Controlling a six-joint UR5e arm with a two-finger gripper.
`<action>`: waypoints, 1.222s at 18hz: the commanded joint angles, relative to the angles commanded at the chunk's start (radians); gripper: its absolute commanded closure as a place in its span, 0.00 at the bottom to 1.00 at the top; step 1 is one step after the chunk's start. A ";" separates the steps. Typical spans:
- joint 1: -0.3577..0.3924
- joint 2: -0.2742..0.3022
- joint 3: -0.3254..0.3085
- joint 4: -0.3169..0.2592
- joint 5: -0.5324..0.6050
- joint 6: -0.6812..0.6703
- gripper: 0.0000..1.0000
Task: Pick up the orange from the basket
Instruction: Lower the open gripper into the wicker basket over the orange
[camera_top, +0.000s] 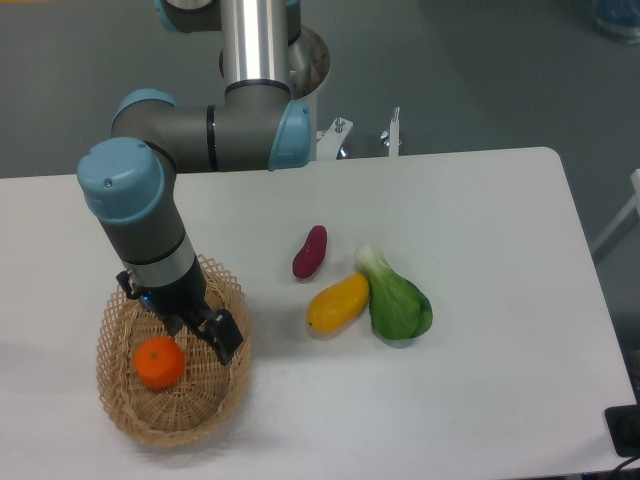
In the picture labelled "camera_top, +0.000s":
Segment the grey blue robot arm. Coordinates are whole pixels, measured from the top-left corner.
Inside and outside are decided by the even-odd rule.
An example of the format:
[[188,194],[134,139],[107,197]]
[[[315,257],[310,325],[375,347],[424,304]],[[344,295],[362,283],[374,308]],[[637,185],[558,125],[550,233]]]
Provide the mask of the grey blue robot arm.
[[121,102],[108,140],[79,162],[86,203],[123,263],[129,299],[170,335],[190,330],[222,364],[243,337],[225,310],[205,300],[205,279],[174,202],[180,172],[277,170],[311,157],[308,105],[290,89],[289,49],[302,28],[296,1],[158,1],[162,24],[223,36],[221,105],[180,107],[141,89]]

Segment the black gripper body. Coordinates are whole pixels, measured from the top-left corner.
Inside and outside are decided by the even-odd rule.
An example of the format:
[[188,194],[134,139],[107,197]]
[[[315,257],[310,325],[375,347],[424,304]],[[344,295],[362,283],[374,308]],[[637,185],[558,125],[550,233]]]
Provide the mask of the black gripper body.
[[179,315],[184,327],[194,335],[196,314],[210,308],[205,301],[207,284],[199,263],[193,263],[182,277],[160,287],[137,285],[129,271],[120,272],[116,279],[128,299],[137,300],[159,320],[162,316]]

